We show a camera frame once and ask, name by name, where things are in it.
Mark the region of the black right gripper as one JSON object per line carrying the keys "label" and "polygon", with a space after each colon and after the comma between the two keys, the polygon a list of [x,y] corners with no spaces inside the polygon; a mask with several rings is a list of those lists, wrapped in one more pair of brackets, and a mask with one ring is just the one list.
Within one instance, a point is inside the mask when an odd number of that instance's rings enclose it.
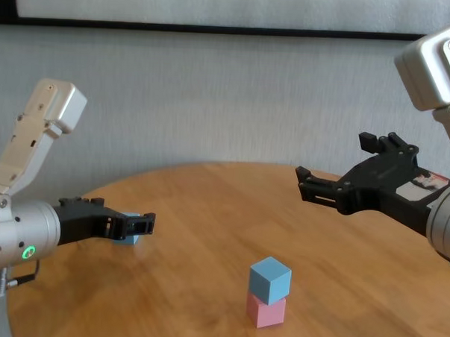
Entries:
{"label": "black right gripper", "polygon": [[426,235],[433,202],[450,187],[450,179],[420,167],[419,148],[397,133],[359,134],[363,151],[377,154],[354,166],[338,182],[299,166],[295,173],[303,201],[335,208],[343,215],[364,210],[382,212]]}

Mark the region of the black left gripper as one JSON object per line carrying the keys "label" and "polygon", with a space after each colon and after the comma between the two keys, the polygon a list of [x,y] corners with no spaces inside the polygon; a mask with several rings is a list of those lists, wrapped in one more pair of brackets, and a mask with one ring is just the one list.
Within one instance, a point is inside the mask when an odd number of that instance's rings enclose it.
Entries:
{"label": "black left gripper", "polygon": [[58,245],[92,237],[136,242],[154,232],[155,213],[117,212],[104,205],[103,198],[61,198],[53,206],[60,223]]}

